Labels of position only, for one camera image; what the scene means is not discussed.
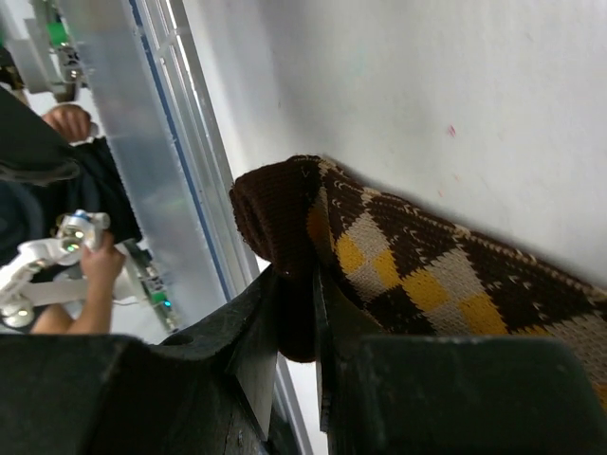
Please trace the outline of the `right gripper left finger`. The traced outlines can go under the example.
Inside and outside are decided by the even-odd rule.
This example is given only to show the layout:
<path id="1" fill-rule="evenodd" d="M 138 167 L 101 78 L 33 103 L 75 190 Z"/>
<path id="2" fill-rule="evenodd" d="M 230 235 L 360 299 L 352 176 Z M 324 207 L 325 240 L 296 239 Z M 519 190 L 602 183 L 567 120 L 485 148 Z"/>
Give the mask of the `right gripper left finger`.
<path id="1" fill-rule="evenodd" d="M 264 453 L 278 287 L 267 269 L 158 345 L 109 335 L 2 336 L 2 452 Z"/>

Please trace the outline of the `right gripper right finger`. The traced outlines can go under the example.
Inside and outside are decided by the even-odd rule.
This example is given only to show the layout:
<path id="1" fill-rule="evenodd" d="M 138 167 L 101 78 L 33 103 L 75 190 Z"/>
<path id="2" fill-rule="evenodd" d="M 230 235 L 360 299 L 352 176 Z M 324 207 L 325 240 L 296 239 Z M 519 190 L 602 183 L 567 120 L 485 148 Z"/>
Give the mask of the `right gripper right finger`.
<path id="1" fill-rule="evenodd" d="M 313 301 L 331 453 L 605 452 L 605 413 L 561 342 L 386 335 L 323 271 Z"/>

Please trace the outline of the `brown argyle sock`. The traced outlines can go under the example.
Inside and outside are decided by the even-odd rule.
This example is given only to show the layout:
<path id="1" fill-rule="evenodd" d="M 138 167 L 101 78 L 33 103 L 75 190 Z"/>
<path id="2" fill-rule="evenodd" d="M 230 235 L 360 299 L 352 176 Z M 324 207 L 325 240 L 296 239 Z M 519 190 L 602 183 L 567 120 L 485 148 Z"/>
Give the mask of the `brown argyle sock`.
<path id="1" fill-rule="evenodd" d="M 280 277 L 279 346 L 314 359 L 312 276 L 326 270 L 388 334 L 552 336 L 606 394 L 606 293 L 520 249 L 296 155 L 238 177 L 230 201 L 252 251 Z"/>

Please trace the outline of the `operator hand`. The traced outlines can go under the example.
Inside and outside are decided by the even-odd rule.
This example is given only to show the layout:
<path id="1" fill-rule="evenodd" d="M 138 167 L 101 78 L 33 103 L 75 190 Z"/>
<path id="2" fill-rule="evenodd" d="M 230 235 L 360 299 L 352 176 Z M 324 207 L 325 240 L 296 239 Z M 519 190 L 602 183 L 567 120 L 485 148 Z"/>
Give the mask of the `operator hand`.
<path id="1" fill-rule="evenodd" d="M 115 281 L 125 262 L 124 255 L 116 248 L 114 236 L 105 231 L 101 244 L 95 249 L 86 248 L 81 259 L 81 269 L 88 282 L 87 299 L 95 302 L 113 302 Z"/>

